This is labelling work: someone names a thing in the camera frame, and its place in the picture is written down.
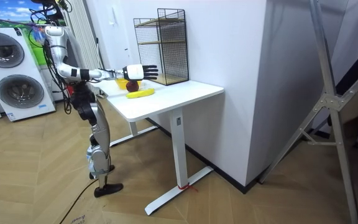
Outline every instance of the yellow object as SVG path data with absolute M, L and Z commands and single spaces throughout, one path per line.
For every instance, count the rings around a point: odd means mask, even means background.
M 117 83 L 118 87 L 120 88 L 120 90 L 126 90 L 127 89 L 128 80 L 123 79 L 123 78 L 118 78 L 118 79 L 116 79 L 116 83 Z M 141 83 L 142 83 L 142 81 L 137 81 L 137 84 L 139 86 L 140 86 Z
M 132 98 L 138 98 L 138 97 L 143 97 L 143 96 L 150 96 L 153 93 L 154 93 L 153 88 L 148 89 L 148 90 L 140 90 L 140 91 L 128 93 L 127 98 L 132 99 Z

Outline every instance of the black wire basket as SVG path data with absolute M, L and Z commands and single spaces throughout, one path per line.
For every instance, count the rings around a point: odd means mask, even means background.
M 140 62 L 156 65 L 163 85 L 189 80 L 186 17 L 182 9 L 157 9 L 157 19 L 134 19 Z

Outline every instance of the dryer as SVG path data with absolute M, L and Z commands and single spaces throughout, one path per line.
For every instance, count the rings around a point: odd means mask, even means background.
M 11 121 L 55 111 L 52 92 L 18 28 L 0 28 L 0 104 Z

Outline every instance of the apple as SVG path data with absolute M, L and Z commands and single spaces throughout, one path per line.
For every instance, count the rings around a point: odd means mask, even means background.
M 126 87 L 127 87 L 128 92 L 130 92 L 130 93 L 139 90 L 139 85 L 137 84 L 137 81 L 127 82 Z

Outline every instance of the metal stand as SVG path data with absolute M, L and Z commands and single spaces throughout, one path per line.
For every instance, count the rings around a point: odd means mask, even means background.
M 301 123 L 299 128 L 295 131 L 293 136 L 287 142 L 283 150 L 279 153 L 277 158 L 268 167 L 268 169 L 262 174 L 259 182 L 263 184 L 269 173 L 277 166 L 277 164 L 284 158 L 287 152 L 291 149 L 294 143 L 297 142 L 301 135 L 306 136 L 312 145 L 333 145 L 337 147 L 339 162 L 341 165 L 342 177 L 346 190 L 347 203 L 351 215 L 352 224 L 358 224 L 358 208 L 356 198 L 354 196 L 354 188 L 349 171 L 349 161 L 347 159 L 346 149 L 344 145 L 344 135 L 341 123 L 340 110 L 346 105 L 347 102 L 358 91 L 358 81 L 350 87 L 350 89 L 343 95 L 337 96 L 333 78 L 333 71 L 331 67 L 331 59 L 329 57 L 328 45 L 324 33 L 323 22 L 321 18 L 321 8 L 318 0 L 310 0 L 311 17 L 313 20 L 314 32 L 316 34 L 316 43 L 318 48 L 318 55 L 321 64 L 321 71 L 323 73 L 324 87 L 326 92 L 323 93 L 320 99 L 317 101 L 309 115 Z M 312 122 L 314 117 L 320 112 L 323 107 L 327 107 L 331 114 L 333 131 L 336 142 L 316 142 L 309 134 L 305 132 L 305 129 Z
M 123 137 L 123 138 L 117 139 L 117 140 L 115 140 L 115 141 L 110 142 L 110 147 L 113 147 L 113 146 L 115 146 L 115 145 L 124 143 L 124 142 L 126 142 L 126 141 L 128 141 L 128 140 L 131 140 L 131 139 L 133 139 L 134 137 L 136 137 L 136 136 L 138 136 L 138 135 L 140 135 L 140 134 L 145 134 L 145 133 L 147 133 L 147 132 L 149 132 L 149 131 L 153 131 L 154 129 L 157 129 L 158 127 L 157 127 L 157 126 L 151 126 L 151 127 L 149 127 L 149 128 L 143 129 L 143 130 L 141 130 L 141 131 L 138 132 L 138 131 L 137 131 L 137 128 L 136 128 L 135 122 L 129 122 L 129 128 L 131 129 L 131 133 L 132 133 L 132 134 L 130 134 L 130 135 L 128 135 L 128 136 L 125 136 L 125 137 Z
M 212 167 L 204 167 L 191 177 L 187 176 L 185 133 L 183 131 L 183 113 L 182 108 L 176 108 L 170 112 L 170 125 L 172 133 L 173 158 L 175 160 L 175 170 L 177 174 L 177 186 L 163 194 L 152 203 L 145 207 L 147 215 L 151 215 L 158 208 L 165 205 L 174 197 L 185 191 L 195 182 L 199 181 L 205 175 L 213 171 Z

